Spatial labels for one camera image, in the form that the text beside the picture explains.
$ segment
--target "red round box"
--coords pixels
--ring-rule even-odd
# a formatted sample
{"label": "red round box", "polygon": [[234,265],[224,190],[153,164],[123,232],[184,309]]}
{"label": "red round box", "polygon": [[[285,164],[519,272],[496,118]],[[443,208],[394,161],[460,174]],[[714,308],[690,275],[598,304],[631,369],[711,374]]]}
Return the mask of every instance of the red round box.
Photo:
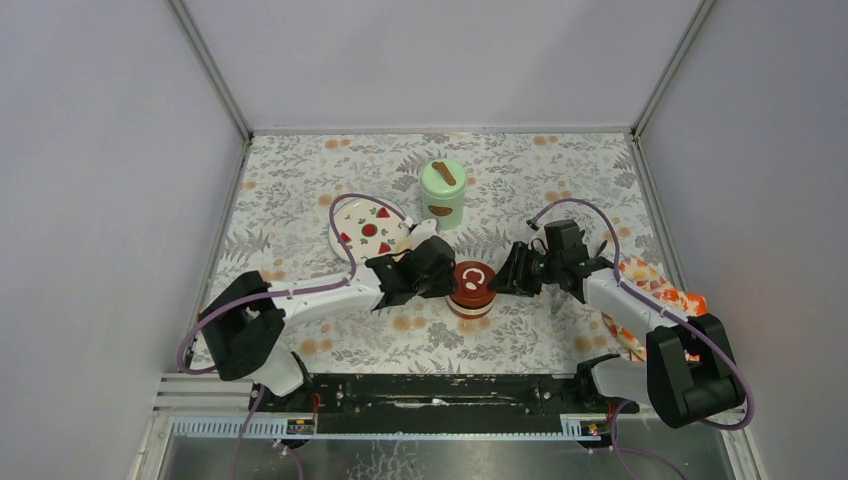
{"label": "red round box", "polygon": [[474,319],[489,313],[496,292],[489,290],[495,271],[484,263],[468,261],[458,263],[453,271],[456,293],[447,297],[448,308],[456,315]]}

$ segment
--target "leaf pattern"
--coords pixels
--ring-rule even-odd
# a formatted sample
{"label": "leaf pattern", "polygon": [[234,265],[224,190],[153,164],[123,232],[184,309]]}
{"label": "leaf pattern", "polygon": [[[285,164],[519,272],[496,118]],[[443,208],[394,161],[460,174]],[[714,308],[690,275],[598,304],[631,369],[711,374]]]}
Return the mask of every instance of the leaf pattern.
{"label": "leaf pattern", "polygon": [[[444,157],[468,171],[463,223],[442,233],[457,261],[498,270],[513,241],[532,238],[527,218],[553,200],[577,197],[605,210],[625,255],[662,272],[621,134],[258,135],[207,303],[248,270],[287,281],[345,271],[327,239],[333,198],[377,195],[420,218],[421,167]],[[564,218],[586,230],[590,251],[604,241],[606,227],[586,208],[560,205],[542,220]],[[612,253],[607,247],[604,254]],[[310,371],[342,373],[573,373],[582,360],[623,351],[600,312],[553,287],[535,298],[499,296],[474,321],[455,317],[444,299],[415,298],[371,313],[291,322],[282,341]],[[193,364],[212,364],[202,337]]]}

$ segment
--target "white wall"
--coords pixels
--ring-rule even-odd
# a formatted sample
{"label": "white wall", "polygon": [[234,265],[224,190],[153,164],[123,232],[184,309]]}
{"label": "white wall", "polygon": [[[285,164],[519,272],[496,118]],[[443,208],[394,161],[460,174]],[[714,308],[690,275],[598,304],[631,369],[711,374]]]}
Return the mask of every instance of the white wall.
{"label": "white wall", "polygon": [[189,0],[256,129],[630,125],[698,0]]}
{"label": "white wall", "polygon": [[0,477],[124,478],[239,140],[163,1],[0,6]]}
{"label": "white wall", "polygon": [[644,139],[771,480],[848,470],[846,23],[838,0],[718,2]]}

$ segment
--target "metal frame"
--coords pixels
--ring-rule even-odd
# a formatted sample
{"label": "metal frame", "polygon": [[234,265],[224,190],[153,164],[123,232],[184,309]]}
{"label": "metal frame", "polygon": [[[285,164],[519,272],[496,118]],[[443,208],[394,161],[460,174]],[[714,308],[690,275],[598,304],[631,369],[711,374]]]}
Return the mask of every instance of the metal frame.
{"label": "metal frame", "polygon": [[254,135],[377,135],[377,134],[430,134],[430,133],[625,133],[633,127],[397,127],[397,128],[302,128],[255,130]]}
{"label": "metal frame", "polygon": [[630,149],[630,158],[633,159],[633,166],[636,168],[636,176],[639,178],[642,196],[645,197],[645,207],[648,210],[648,216],[653,220],[654,233],[660,244],[660,252],[663,257],[666,274],[673,285],[682,290],[688,290],[689,285],[686,282],[686,276],[683,274],[683,267],[677,253],[677,246],[671,235],[665,210],[663,209],[656,184],[654,183],[654,176],[642,152],[641,143],[638,138],[627,135],[627,146]]}
{"label": "metal frame", "polygon": [[[186,35],[192,51],[195,53],[201,67],[207,75],[216,95],[221,100],[227,115],[232,121],[236,131],[244,140],[242,158],[233,173],[233,180],[227,193],[226,208],[216,231],[215,245],[207,262],[204,272],[204,283],[198,294],[195,310],[199,311],[208,292],[211,276],[218,264],[218,255],[221,244],[226,235],[227,227],[231,218],[232,209],[241,184],[250,142],[254,134],[274,135],[320,135],[320,134],[377,134],[377,133],[624,133],[627,140],[631,158],[636,169],[642,193],[646,200],[648,214],[654,219],[655,233],[659,240],[664,264],[671,280],[678,286],[686,288],[686,279],[680,267],[680,259],[672,239],[671,232],[666,221],[662,203],[660,202],[653,175],[650,170],[648,159],[645,157],[641,146],[641,135],[649,125],[662,97],[668,89],[675,73],[687,52],[703,26],[706,18],[712,10],[715,0],[702,0],[696,9],[686,31],[678,42],[675,51],[652,91],[648,102],[638,116],[637,120],[629,127],[579,127],[579,128],[553,128],[553,127],[477,127],[477,128],[363,128],[363,129],[280,129],[252,131],[244,118],[241,109],[224,81],[220,70],[217,68],[209,49],[203,41],[202,36],[191,17],[183,0],[165,0],[172,10],[177,23]],[[244,412],[247,411],[249,398],[251,396],[252,383],[250,381],[221,382],[214,374],[192,377],[184,374],[166,373],[163,375],[159,388],[153,415],[148,422],[147,430],[128,479],[154,480],[158,478],[163,466],[168,445],[174,435],[175,422],[186,418],[203,417],[210,422],[230,424],[233,419],[243,420]],[[263,414],[258,413],[255,418],[268,419],[273,423],[275,419],[299,417],[298,414]],[[650,408],[642,408],[637,418],[655,418],[656,414]],[[726,412],[720,416],[719,421],[724,423],[736,422],[742,417],[741,410]],[[563,422],[574,420],[604,420],[603,415],[596,414],[569,414],[563,415]],[[737,478],[756,478],[766,480],[762,462],[756,450],[756,446],[747,430],[737,432],[723,432],[731,465]]]}
{"label": "metal frame", "polygon": [[680,67],[681,62],[692,47],[695,38],[698,36],[698,32],[701,31],[701,27],[704,25],[704,22],[706,22],[715,3],[716,0],[701,0],[701,3],[695,10],[695,14],[692,15],[692,19],[689,20],[689,25],[686,26],[686,30],[683,32],[683,36],[677,43],[674,53],[671,54],[671,59],[663,69],[657,85],[651,92],[651,96],[648,97],[648,103],[645,104],[645,108],[642,109],[642,113],[639,114],[639,117],[637,117],[636,122],[633,124],[633,136],[635,138],[638,139],[645,132],[645,128],[651,121],[651,117],[654,115],[663,95],[665,95],[665,91],[668,89],[674,75],[677,73],[677,69]]}
{"label": "metal frame", "polygon": [[212,276],[215,270],[218,269],[218,261],[220,260],[221,244],[224,243],[224,238],[227,235],[227,230],[230,227],[230,220],[233,216],[233,208],[236,205],[239,187],[244,177],[244,168],[247,165],[247,157],[250,154],[250,140],[245,140],[242,145],[241,159],[238,161],[237,168],[233,171],[232,179],[230,180],[230,188],[227,191],[227,199],[224,205],[224,211],[221,213],[221,219],[218,220],[218,227],[215,229],[215,244],[212,246],[212,251],[209,258],[206,260],[206,268],[203,270],[203,283],[200,286],[200,291],[194,301],[194,308],[191,315],[186,319],[186,333],[194,326],[197,321],[197,312],[203,308],[206,294],[209,293],[209,288],[212,285]]}
{"label": "metal frame", "polygon": [[250,126],[244,118],[238,103],[236,103],[230,88],[224,81],[221,71],[218,70],[218,66],[215,64],[212,54],[209,53],[209,48],[206,46],[206,42],[203,41],[203,37],[200,35],[200,30],[197,29],[197,24],[194,23],[194,19],[191,16],[191,12],[188,11],[188,7],[186,7],[185,2],[183,0],[165,0],[165,3],[168,4],[168,7],[171,9],[171,13],[174,14],[174,18],[177,20],[180,30],[182,30],[183,34],[185,34],[186,41],[188,41],[192,52],[194,52],[194,55],[197,57],[197,61],[200,62],[203,72],[206,74],[206,77],[209,79],[209,83],[212,85],[212,90],[215,91],[215,94],[221,100],[224,109],[227,111],[227,116],[230,117],[230,121],[233,122],[233,126],[236,131],[241,136],[242,140],[246,142],[250,141]]}

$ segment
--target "green jar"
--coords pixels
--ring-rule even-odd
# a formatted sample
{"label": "green jar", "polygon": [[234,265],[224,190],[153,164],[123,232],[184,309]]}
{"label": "green jar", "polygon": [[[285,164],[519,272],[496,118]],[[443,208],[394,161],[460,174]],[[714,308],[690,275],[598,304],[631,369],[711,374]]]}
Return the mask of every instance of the green jar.
{"label": "green jar", "polygon": [[459,162],[449,158],[433,160],[421,169],[421,199],[424,219],[435,219],[441,230],[462,223],[465,187],[468,178]]}

